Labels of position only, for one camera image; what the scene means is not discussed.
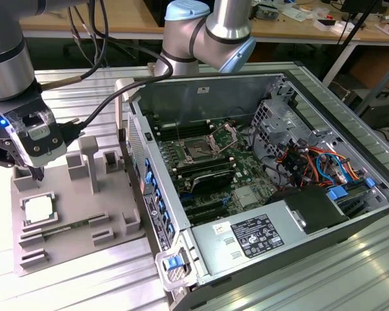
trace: aluminum profile table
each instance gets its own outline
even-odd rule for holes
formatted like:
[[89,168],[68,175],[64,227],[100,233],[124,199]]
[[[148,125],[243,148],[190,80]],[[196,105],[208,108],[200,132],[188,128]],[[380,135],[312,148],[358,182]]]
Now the aluminum profile table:
[[[351,130],[389,169],[389,152],[367,126],[355,125],[355,114],[330,90],[316,83],[304,67],[294,63],[250,63],[242,70],[288,70],[328,110]],[[202,72],[213,69],[202,66]],[[39,82],[53,81],[84,71],[38,71]],[[43,97],[58,122],[86,118],[113,91],[118,78],[146,76],[146,67],[100,69],[73,86],[48,91]],[[317,129],[325,122],[311,109],[298,109]],[[128,111],[124,105],[123,112]],[[115,133],[114,102],[86,129],[95,135],[100,152],[119,150]],[[78,150],[73,143],[69,152]],[[64,164],[64,157],[51,163]],[[25,277],[12,273],[10,215],[11,170],[0,168],[0,310],[167,310],[167,297],[159,281],[146,238],[105,249]],[[389,309],[389,216],[348,241],[326,249],[285,269],[218,297],[199,310],[386,310]]]

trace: desk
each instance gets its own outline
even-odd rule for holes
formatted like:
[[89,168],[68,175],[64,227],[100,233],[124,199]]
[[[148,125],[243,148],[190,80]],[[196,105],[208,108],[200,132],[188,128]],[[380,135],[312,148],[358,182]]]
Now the desk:
[[[327,7],[335,19],[341,19],[342,13],[331,5],[316,0],[310,5],[315,7]],[[131,40],[162,40],[163,28],[158,27],[152,18],[150,11],[143,0],[106,0],[106,9],[110,32],[119,39]],[[79,6],[79,10],[86,14],[86,7]],[[336,61],[327,76],[324,84],[328,85],[334,79],[355,47],[358,45],[388,45],[389,36],[375,27],[375,22],[366,22],[367,27],[360,30],[353,41],[346,47],[340,58]],[[100,10],[96,13],[96,25],[103,29]],[[71,31],[67,19],[66,10],[56,14],[45,14],[21,20],[21,26],[26,37],[37,38],[70,38]],[[258,42],[274,43],[312,43],[312,44],[336,44],[338,36],[332,32],[323,32],[312,25],[312,21],[295,21],[287,16],[280,15],[279,21],[252,21],[252,35]]]

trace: blue tab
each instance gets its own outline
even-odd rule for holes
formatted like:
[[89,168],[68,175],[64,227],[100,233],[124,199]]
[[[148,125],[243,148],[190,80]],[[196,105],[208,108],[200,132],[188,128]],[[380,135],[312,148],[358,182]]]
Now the blue tab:
[[159,209],[160,209],[160,213],[163,214],[166,211],[166,205],[164,204],[163,199],[161,199],[158,202],[158,206],[159,206]]
[[184,261],[181,256],[173,256],[167,259],[167,270],[173,270],[184,266]]
[[145,176],[145,183],[146,184],[149,184],[151,183],[151,179],[153,178],[153,173],[152,172],[148,172],[147,173],[147,176]]
[[163,215],[163,223],[164,223],[165,225],[168,225],[169,222],[170,222],[170,216],[169,216],[168,212],[164,212],[164,215]]
[[330,189],[328,193],[329,197],[333,200],[337,200],[340,198],[343,198],[344,196],[347,196],[348,193],[342,186],[333,187]]
[[169,226],[167,227],[167,231],[169,232],[170,237],[173,238],[174,237],[174,228],[173,228],[172,224],[169,224]]
[[365,182],[369,188],[373,188],[374,186],[376,186],[376,182],[370,177],[366,178]]

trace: warning label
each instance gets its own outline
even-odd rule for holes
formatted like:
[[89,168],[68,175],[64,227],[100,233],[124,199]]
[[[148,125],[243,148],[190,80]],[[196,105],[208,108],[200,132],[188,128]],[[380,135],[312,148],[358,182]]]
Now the warning label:
[[266,214],[231,225],[231,228],[248,258],[284,245]]

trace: black cable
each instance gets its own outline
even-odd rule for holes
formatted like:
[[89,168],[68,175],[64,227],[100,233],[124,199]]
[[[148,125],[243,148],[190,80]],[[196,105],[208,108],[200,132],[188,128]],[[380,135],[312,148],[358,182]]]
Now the black cable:
[[334,3],[330,3],[330,5],[333,7],[333,8],[336,8],[337,10],[340,10],[341,8],[338,8],[337,6],[333,5]]
[[346,32],[346,28],[348,27],[348,24],[349,24],[349,21],[350,21],[350,17],[351,17],[351,15],[349,14],[348,20],[346,21],[346,24],[344,25],[344,29],[342,31],[342,35],[340,36],[340,39],[338,39],[338,41],[337,41],[337,45],[339,45],[340,41],[342,41],[343,35]]
[[80,42],[81,37],[79,35],[78,29],[76,28],[76,26],[75,26],[75,24],[73,22],[71,8],[67,8],[67,16],[68,16],[68,19],[69,19],[69,23],[71,24],[72,37],[73,37],[75,43],[77,44],[77,47],[78,47],[79,51],[81,52],[83,57],[91,64],[91,66],[94,66],[94,63],[88,58],[88,56],[86,55],[85,51],[82,48],[82,45],[81,45],[81,42]]
[[[105,11],[105,8],[103,6],[103,1],[101,1],[101,7],[102,7],[102,14],[104,16],[104,20],[107,20],[107,17],[106,17],[106,11]],[[91,23],[91,28],[92,28],[92,31],[104,38],[104,42],[105,41],[108,41],[108,40],[111,40],[111,41],[114,41],[114,42],[120,42],[119,40],[115,39],[115,38],[112,38],[112,37],[109,37],[109,35],[107,33],[105,34],[102,34],[95,26],[95,11],[92,12],[91,14],[91,18],[89,19],[90,20],[90,23]],[[127,47],[130,47],[132,49],[136,49],[138,51],[141,51],[141,52],[144,52],[144,53],[147,53],[159,60],[161,60],[166,66],[167,66],[167,71],[164,75],[161,75],[161,76],[153,76],[153,77],[149,77],[149,78],[146,78],[144,80],[141,80],[141,81],[135,81],[134,83],[131,83],[127,86],[124,86],[123,88],[119,89],[118,91],[112,93],[110,96],[108,96],[107,98],[105,98],[100,104],[99,106],[97,107],[97,109],[95,109],[91,115],[84,121],[84,122],[81,122],[80,123],[80,127],[81,129],[84,129],[86,126],[88,126],[92,121],[93,119],[95,119],[95,117],[111,102],[113,101],[115,98],[117,98],[118,96],[121,96],[123,93],[135,88],[135,87],[139,87],[139,86],[143,86],[145,84],[149,84],[149,83],[154,83],[154,82],[159,82],[159,81],[162,81],[164,79],[167,79],[169,78],[170,76],[172,76],[173,74],[173,66],[169,63],[169,61],[167,61],[164,57],[162,57],[161,55],[145,48],[145,47],[141,47],[141,46],[138,46],[138,45],[132,45],[132,44],[128,44],[128,43],[121,43],[122,45],[125,45]]]
[[334,66],[337,59],[340,57],[340,55],[343,53],[344,49],[349,45],[350,41],[353,39],[353,37],[356,35],[356,32],[360,29],[360,27],[363,25],[366,18],[368,18],[370,12],[373,10],[375,5],[379,0],[372,0],[369,7],[366,11],[364,11],[362,17],[357,21],[356,25],[354,26],[353,30],[350,32],[350,34],[347,36],[346,40],[344,40],[343,44],[340,45],[340,50],[338,51],[336,57],[324,68],[320,76],[318,77],[320,81],[324,80],[325,76],[327,76],[327,73],[329,73],[330,68]]
[[[86,78],[91,76],[95,71],[98,70],[98,68],[100,67],[102,61],[104,60],[104,57],[105,57],[105,54],[106,54],[106,49],[107,49],[107,46],[108,46],[108,37],[110,35],[110,33],[109,33],[109,26],[108,26],[108,17],[106,15],[104,0],[100,0],[99,3],[101,5],[102,15],[104,16],[104,28],[105,28],[104,30],[105,30],[105,33],[102,36],[100,36],[100,37],[103,38],[104,43],[102,44],[101,55],[99,56],[99,59],[98,59],[97,63],[89,71],[87,71],[86,73],[80,75],[81,80],[85,80]],[[91,23],[91,28],[94,31],[94,28],[95,28],[95,0],[89,0],[89,9],[90,9],[90,11],[89,11],[89,22]]]
[[172,76],[173,74],[173,67],[172,65],[164,58],[162,57],[161,55],[155,53],[155,52],[152,52],[151,50],[149,49],[146,49],[145,47],[138,47],[139,51],[141,52],[145,52],[159,60],[161,60],[166,66],[167,66],[167,71],[164,75],[161,75],[161,76],[153,76],[153,77],[150,77],[150,78],[147,78],[147,79],[144,79],[144,80],[141,80],[141,81],[136,81],[134,83],[131,83],[127,86],[124,86],[122,89],[119,89],[118,91],[112,93],[110,96],[108,96],[107,98],[104,99],[104,101],[99,104],[99,106],[97,107],[97,109],[95,109],[91,115],[84,121],[82,122],[82,129],[85,128],[86,126],[88,126],[93,119],[95,119],[95,117],[111,102],[113,101],[114,99],[116,99],[118,96],[122,95],[123,93],[135,88],[135,87],[139,87],[139,86],[143,86],[145,84],[149,84],[149,83],[154,83],[154,82],[159,82],[159,81],[162,81],[162,80],[165,80],[167,78],[169,78],[170,76]]
[[[66,79],[63,79],[63,80],[42,84],[40,86],[41,92],[47,91],[47,90],[50,90],[50,89],[56,89],[56,88],[62,87],[62,86],[69,86],[71,84],[75,84],[75,83],[81,82],[84,79],[86,79],[89,76],[91,76],[95,71],[98,70],[98,68],[100,67],[102,61],[105,58],[106,49],[107,49],[107,46],[108,46],[108,37],[109,37],[108,18],[107,18],[107,15],[106,15],[104,0],[100,0],[100,5],[101,5],[101,10],[102,10],[102,15],[104,16],[105,34],[103,34],[101,36],[104,39],[104,43],[102,45],[101,54],[100,54],[100,57],[99,57],[97,63],[95,63],[94,66],[89,71],[87,71],[86,73],[84,73],[84,74],[82,74],[80,76],[74,76],[72,78],[66,78]],[[89,22],[91,24],[93,24],[93,26],[94,26],[93,29],[94,29],[95,28],[95,0],[89,0],[89,9],[90,9],[89,10]]]

